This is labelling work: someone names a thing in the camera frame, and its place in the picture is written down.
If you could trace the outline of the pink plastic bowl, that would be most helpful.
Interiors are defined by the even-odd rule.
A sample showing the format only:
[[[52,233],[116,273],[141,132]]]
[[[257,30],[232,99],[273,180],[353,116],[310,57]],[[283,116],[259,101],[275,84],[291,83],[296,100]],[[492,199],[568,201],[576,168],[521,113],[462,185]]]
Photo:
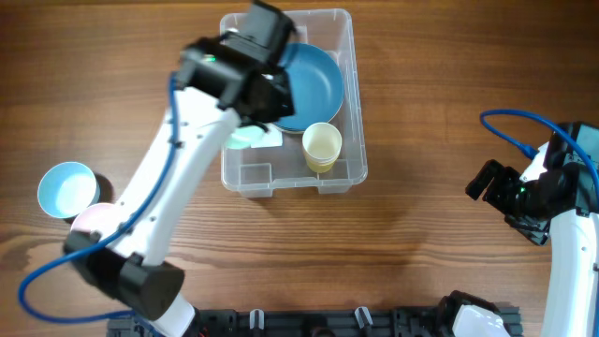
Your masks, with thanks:
[[[112,234],[118,227],[120,209],[111,203],[97,203],[81,212],[71,224],[71,231],[99,232],[102,237]]]

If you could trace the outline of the cream plastic cup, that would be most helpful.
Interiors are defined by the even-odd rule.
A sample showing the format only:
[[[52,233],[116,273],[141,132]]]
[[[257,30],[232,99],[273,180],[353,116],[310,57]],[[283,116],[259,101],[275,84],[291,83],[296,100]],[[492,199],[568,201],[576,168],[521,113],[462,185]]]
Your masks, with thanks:
[[[343,137],[334,125],[316,123],[304,131],[301,142],[306,158],[324,165],[337,159],[343,146]]]

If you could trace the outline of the mint green bowl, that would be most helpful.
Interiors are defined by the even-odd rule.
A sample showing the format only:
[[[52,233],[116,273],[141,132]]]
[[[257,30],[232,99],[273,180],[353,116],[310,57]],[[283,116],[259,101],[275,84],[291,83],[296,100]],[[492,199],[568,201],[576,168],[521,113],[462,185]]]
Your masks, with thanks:
[[[225,147],[232,150],[242,150],[259,142],[266,131],[255,125],[237,128],[228,138]]]

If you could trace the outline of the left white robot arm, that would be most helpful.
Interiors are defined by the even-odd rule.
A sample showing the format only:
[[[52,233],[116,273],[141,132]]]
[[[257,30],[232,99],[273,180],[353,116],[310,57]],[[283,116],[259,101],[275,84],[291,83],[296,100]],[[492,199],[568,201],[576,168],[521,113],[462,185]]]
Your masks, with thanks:
[[[298,46],[262,46],[234,35],[203,37],[168,82],[166,120],[118,204],[82,212],[64,258],[83,280],[163,336],[198,336],[184,272],[168,263],[170,239],[208,166],[240,127],[293,114],[288,67]]]

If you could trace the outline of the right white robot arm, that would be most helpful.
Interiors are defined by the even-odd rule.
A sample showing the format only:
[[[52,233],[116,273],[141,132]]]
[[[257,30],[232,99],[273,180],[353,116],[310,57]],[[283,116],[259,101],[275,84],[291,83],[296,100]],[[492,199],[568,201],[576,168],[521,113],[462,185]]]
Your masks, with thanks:
[[[488,161],[465,192],[482,198],[536,245],[551,245],[551,272],[541,333],[593,336],[598,331],[598,129],[563,123],[581,154],[557,134],[519,173]]]

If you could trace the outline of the dark blue deep plate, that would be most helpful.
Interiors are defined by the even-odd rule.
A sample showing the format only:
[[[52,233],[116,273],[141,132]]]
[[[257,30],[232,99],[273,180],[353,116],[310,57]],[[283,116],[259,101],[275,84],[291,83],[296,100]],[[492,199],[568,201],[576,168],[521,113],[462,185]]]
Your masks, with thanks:
[[[280,65],[289,77],[294,114],[274,124],[302,133],[310,125],[331,121],[344,100],[343,74],[333,58],[316,46],[290,43]]]

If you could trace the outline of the light blue plastic bowl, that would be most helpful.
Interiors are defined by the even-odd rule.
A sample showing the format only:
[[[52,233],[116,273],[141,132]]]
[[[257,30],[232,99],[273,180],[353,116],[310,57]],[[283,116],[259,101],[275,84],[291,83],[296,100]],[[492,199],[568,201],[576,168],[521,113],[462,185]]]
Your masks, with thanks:
[[[53,218],[77,216],[98,202],[100,187],[93,171],[79,162],[63,162],[48,170],[37,188],[41,210]]]

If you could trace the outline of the yellow plastic cup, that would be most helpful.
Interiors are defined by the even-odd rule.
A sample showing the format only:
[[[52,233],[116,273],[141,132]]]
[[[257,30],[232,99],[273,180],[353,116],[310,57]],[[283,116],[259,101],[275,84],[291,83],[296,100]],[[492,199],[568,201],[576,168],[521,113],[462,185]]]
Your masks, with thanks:
[[[332,169],[335,164],[335,160],[328,161],[327,163],[316,163],[314,161],[308,160],[306,164],[308,168],[315,173],[326,173]]]

